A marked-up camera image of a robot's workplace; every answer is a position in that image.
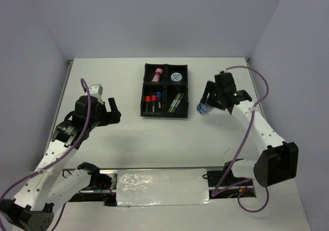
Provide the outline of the pink tip black highlighter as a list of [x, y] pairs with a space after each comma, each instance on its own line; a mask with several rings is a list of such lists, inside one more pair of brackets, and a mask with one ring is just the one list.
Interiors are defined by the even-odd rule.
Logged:
[[156, 112], [156, 106], [157, 106], [156, 102], [152, 101], [151, 102], [151, 112]]

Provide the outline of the pink bottle of pens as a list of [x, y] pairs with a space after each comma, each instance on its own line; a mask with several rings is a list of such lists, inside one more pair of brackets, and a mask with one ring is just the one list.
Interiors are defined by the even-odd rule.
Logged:
[[152, 82], [160, 82], [162, 74], [163, 74], [163, 69], [162, 68], [156, 68], [154, 76], [153, 76], [151, 81]]

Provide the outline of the blue tip black highlighter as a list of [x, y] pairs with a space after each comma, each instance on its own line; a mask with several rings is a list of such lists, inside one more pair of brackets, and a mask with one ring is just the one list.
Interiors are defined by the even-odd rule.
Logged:
[[157, 109], [162, 110], [162, 98], [157, 97]]

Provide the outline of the blue slim pen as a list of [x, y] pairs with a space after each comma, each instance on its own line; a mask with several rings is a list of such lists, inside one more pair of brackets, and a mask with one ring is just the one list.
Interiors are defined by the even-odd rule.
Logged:
[[180, 98], [179, 98], [179, 100], [178, 100], [176, 106], [178, 106], [178, 105], [180, 104], [180, 102], [181, 102], [181, 100], [183, 99], [183, 97], [184, 97], [184, 93], [180, 96]]

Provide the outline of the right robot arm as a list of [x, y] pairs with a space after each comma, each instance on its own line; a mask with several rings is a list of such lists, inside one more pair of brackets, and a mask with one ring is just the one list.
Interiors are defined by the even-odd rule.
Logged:
[[296, 177], [299, 149], [294, 142], [286, 142], [257, 111], [256, 103], [245, 90], [237, 90], [233, 75], [222, 71], [208, 81], [197, 106], [200, 114], [212, 109], [226, 110], [246, 129], [242, 140], [251, 138], [256, 145], [257, 160], [246, 160], [234, 156], [226, 164], [224, 181], [236, 185], [241, 178], [257, 181], [268, 187]]

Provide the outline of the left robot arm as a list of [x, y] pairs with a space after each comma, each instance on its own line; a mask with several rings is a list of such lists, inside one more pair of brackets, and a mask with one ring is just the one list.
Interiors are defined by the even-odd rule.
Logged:
[[22, 189], [12, 199], [1, 197], [1, 214], [10, 224], [23, 230], [48, 230], [55, 213], [80, 190], [115, 187], [115, 175], [102, 174], [99, 167], [87, 162], [78, 165], [59, 185], [55, 184], [94, 128], [120, 122], [121, 113], [114, 98], [108, 102], [110, 111], [100, 98], [79, 97], [74, 111], [55, 128], [35, 172], [24, 178]]

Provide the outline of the green slim pen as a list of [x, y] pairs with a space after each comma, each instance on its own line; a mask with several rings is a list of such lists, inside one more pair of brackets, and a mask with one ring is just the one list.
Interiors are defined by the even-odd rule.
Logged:
[[180, 96], [181, 96], [181, 93], [178, 93], [177, 96], [175, 97], [174, 101], [173, 101], [173, 106], [176, 105], [176, 103], [179, 100]]

